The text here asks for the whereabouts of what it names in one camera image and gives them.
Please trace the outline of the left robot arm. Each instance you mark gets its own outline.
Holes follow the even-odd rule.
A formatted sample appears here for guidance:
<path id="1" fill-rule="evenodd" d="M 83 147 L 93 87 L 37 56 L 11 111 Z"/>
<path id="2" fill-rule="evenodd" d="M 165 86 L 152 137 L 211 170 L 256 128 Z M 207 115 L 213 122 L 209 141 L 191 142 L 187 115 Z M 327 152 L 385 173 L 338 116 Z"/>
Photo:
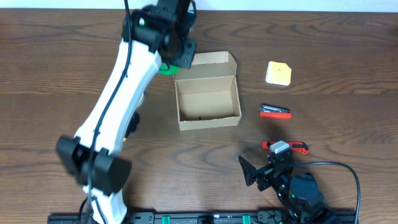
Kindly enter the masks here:
<path id="1" fill-rule="evenodd" d="M 139 123 L 136 110 L 156 74 L 190 68 L 197 43 L 189 33 L 197 18 L 194 0 L 159 0 L 126 11 L 113 71 L 93 111 L 73 137 L 61 136 L 55 150 L 86 199 L 77 223 L 124 223 L 123 187 L 132 164 L 120 156 Z"/>

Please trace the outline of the open cardboard box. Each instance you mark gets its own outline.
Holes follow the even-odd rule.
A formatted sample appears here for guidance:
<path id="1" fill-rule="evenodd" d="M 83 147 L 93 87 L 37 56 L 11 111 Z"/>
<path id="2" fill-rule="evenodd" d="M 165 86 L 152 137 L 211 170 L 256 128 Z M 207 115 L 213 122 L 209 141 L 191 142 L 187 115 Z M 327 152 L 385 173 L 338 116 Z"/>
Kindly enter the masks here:
<path id="1" fill-rule="evenodd" d="M 200 53 L 195 54 L 191 68 L 174 75 L 179 130 L 239 124 L 237 66 L 228 51 Z"/>

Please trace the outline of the yellow sticky note pad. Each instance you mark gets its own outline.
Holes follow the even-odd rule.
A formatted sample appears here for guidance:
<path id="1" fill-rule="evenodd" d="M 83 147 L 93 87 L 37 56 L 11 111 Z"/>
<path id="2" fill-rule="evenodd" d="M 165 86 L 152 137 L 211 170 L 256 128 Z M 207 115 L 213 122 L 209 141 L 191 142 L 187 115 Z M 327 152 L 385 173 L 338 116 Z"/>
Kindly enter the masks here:
<path id="1" fill-rule="evenodd" d="M 275 85 L 289 86 L 291 75 L 292 69 L 286 63 L 270 61 L 267 66 L 265 81 Z"/>

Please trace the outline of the green tape roll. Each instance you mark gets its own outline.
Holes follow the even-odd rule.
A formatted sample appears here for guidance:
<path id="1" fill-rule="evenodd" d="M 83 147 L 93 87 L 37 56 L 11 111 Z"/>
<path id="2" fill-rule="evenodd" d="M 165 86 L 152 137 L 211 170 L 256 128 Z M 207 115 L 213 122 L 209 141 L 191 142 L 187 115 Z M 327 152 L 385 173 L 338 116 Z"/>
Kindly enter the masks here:
<path id="1" fill-rule="evenodd" d="M 159 68 L 159 74 L 165 76 L 175 75 L 180 70 L 179 67 L 170 65 L 168 63 L 163 63 Z"/>

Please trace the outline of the black mounting rail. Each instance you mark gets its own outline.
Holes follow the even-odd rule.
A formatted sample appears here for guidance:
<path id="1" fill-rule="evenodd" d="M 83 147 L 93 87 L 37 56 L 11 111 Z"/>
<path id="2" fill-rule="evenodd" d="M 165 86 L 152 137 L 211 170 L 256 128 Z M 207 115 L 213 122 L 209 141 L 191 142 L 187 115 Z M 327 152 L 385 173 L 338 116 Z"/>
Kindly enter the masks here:
<path id="1" fill-rule="evenodd" d="M 354 223 L 355 212 L 339 211 L 336 213 L 340 222 Z M 77 224 L 80 223 L 78 215 L 50 215 L 48 224 Z M 295 223 L 290 222 L 280 210 L 266 210 L 257 212 L 229 212 L 229 213 L 131 213 L 123 223 L 129 224 L 258 224 L 258 223 Z"/>

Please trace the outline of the white tape roll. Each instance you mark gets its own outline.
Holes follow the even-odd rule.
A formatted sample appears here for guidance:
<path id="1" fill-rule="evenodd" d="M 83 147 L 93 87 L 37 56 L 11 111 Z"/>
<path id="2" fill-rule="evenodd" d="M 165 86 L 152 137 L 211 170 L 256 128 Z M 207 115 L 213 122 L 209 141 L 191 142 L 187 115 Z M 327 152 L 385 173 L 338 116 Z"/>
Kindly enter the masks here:
<path id="1" fill-rule="evenodd" d="M 136 107 L 137 107 L 137 108 L 140 107 L 141 104 L 143 104 L 144 98 L 145 98 L 145 93 L 143 93 L 143 94 L 141 95 L 141 98 L 140 98 L 139 101 L 137 102 L 137 104 L 136 104 Z"/>

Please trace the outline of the red black stapler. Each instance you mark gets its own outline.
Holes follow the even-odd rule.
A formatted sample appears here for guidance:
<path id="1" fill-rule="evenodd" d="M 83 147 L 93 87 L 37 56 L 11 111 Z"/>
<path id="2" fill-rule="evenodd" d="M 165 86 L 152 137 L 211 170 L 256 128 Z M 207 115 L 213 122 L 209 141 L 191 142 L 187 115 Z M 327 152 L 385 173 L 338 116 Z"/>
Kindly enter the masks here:
<path id="1" fill-rule="evenodd" d="M 269 119 L 288 120 L 292 118 L 292 114 L 288 108 L 262 104 L 259 110 L 259 116 Z"/>

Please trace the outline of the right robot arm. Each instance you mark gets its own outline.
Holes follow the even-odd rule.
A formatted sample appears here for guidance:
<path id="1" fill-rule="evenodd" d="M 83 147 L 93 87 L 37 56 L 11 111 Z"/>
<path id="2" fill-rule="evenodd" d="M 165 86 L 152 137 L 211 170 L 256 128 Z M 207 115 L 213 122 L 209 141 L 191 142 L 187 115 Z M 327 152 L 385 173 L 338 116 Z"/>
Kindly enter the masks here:
<path id="1" fill-rule="evenodd" d="M 268 165 L 255 168 L 242 156 L 238 157 L 247 186 L 257 184 L 259 191 L 275 190 L 277 198 L 286 208 L 284 218 L 289 223 L 341 223 L 324 202 L 324 196 L 312 174 L 292 176 L 294 152 L 270 152 Z"/>

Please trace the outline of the red utility knife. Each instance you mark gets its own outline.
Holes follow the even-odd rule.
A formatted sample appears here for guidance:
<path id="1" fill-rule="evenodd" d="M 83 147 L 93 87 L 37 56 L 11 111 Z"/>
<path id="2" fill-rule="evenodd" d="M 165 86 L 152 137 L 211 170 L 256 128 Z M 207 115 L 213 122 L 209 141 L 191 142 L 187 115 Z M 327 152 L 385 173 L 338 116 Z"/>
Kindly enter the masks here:
<path id="1" fill-rule="evenodd" d="M 262 149 L 269 150 L 270 146 L 275 144 L 276 141 L 263 141 L 262 142 Z M 292 148 L 294 152 L 299 152 L 301 154 L 308 154 L 309 148 L 308 146 L 302 141 L 287 141 L 287 144 Z"/>

